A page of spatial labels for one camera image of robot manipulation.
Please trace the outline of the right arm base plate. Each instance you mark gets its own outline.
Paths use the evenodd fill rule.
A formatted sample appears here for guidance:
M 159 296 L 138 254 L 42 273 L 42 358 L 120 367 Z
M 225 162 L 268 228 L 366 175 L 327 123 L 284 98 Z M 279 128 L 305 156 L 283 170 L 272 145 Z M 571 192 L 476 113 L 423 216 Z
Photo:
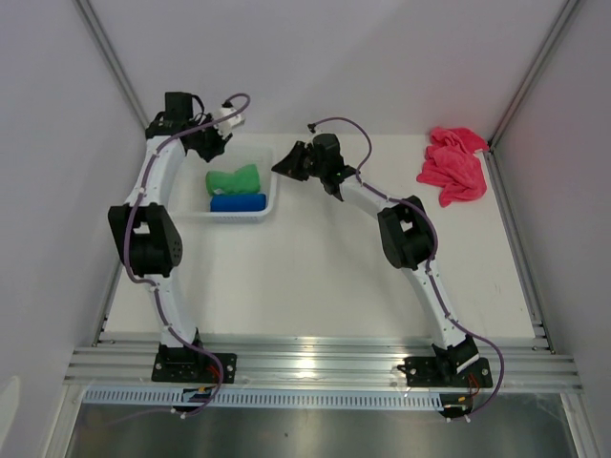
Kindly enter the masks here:
M 407 357 L 396 367 L 409 387 L 491 388 L 494 384 L 487 359 L 479 358 L 460 372 L 441 368 L 435 357 Z

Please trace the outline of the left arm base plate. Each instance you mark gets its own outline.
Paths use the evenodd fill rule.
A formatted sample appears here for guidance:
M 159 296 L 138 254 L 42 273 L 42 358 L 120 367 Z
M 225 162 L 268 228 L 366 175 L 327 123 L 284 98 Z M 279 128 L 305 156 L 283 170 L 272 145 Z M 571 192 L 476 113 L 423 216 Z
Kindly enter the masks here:
M 155 383 L 216 384 L 220 370 L 209 356 L 178 349 L 178 353 L 156 355 L 151 380 Z

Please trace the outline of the blue towel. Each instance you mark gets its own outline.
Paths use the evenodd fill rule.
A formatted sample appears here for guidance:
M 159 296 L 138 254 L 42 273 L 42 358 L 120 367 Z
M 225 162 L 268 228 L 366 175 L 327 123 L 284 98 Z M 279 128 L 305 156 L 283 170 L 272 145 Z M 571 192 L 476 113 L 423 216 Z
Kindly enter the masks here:
M 259 212 L 265 208 L 265 194 L 215 195 L 210 200 L 210 211 L 216 213 Z

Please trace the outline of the green towel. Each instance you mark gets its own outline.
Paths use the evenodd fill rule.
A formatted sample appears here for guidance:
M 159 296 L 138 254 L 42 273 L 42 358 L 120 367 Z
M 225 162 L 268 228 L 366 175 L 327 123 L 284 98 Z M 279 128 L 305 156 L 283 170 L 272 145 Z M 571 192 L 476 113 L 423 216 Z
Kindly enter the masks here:
M 208 172 L 205 187 L 210 196 L 258 194 L 261 191 L 261 179 L 257 166 L 247 164 L 234 172 Z

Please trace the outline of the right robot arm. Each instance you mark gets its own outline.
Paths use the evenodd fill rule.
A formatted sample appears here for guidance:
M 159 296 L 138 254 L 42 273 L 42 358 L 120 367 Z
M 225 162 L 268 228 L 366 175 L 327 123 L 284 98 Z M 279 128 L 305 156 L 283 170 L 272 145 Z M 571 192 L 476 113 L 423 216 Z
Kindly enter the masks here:
M 387 261 L 410 282 L 431 327 L 434 375 L 447 385 L 467 378 L 479 352 L 458 323 L 439 279 L 438 237 L 421 200 L 391 198 L 364 182 L 360 171 L 345 163 L 334 134 L 296 142 L 271 171 L 298 181 L 315 177 L 329 195 L 376 219 Z

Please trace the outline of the pink towel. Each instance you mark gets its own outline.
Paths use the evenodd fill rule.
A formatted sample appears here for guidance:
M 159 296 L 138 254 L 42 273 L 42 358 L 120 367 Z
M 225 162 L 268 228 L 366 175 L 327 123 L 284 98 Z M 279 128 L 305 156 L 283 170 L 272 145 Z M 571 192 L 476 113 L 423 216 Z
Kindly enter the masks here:
M 467 128 L 434 127 L 429 142 L 416 181 L 440 189 L 438 201 L 442 208 L 475 201 L 486 194 L 488 186 L 476 156 L 488 150 L 482 137 Z

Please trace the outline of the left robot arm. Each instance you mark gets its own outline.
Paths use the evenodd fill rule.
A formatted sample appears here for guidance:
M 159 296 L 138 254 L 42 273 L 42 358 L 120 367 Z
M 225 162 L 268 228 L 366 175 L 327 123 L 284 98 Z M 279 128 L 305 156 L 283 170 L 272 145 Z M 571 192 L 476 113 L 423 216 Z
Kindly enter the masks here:
M 157 369 L 174 368 L 188 382 L 206 372 L 210 354 L 200 343 L 194 320 L 179 291 L 176 268 L 182 261 L 182 239 L 168 204 L 179 168 L 189 152 L 209 162 L 223 154 L 243 109 L 229 96 L 214 113 L 195 114 L 203 105 L 190 93 L 169 92 L 164 108 L 145 130 L 146 153 L 137 182 L 108 221 L 125 272 L 144 286 L 160 326 Z

